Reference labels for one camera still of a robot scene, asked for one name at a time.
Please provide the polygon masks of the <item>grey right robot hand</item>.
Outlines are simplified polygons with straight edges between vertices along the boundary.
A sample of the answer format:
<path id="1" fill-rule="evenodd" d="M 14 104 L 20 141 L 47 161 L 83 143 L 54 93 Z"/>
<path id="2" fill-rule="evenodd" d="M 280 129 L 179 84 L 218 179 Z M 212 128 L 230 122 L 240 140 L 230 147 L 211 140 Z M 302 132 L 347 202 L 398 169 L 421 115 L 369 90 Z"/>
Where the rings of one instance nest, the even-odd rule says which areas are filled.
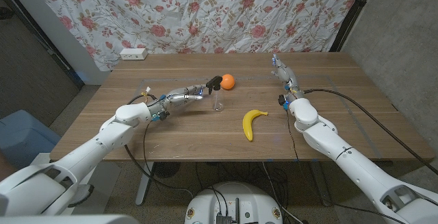
<path id="1" fill-rule="evenodd" d="M 276 69 L 272 73 L 283 82 L 283 87 L 287 91 L 287 93 L 284 95 L 285 102 L 291 103 L 296 99 L 303 98 L 304 93 L 298 85 L 298 81 L 293 70 L 286 66 L 275 53 L 272 56 L 272 65 Z"/>

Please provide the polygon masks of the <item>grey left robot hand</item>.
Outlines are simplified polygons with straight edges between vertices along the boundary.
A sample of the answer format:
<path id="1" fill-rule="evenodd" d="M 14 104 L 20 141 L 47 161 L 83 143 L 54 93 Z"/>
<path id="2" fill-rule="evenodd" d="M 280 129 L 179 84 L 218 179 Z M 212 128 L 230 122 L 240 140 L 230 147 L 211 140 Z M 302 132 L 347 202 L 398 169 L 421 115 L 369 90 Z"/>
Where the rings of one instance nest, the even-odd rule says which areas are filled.
<path id="1" fill-rule="evenodd" d="M 171 110 L 182 108 L 191 101 L 201 100 L 205 87 L 206 85 L 204 84 L 197 84 L 171 90 L 164 95 L 163 100 L 160 101 L 162 111 L 170 112 Z"/>

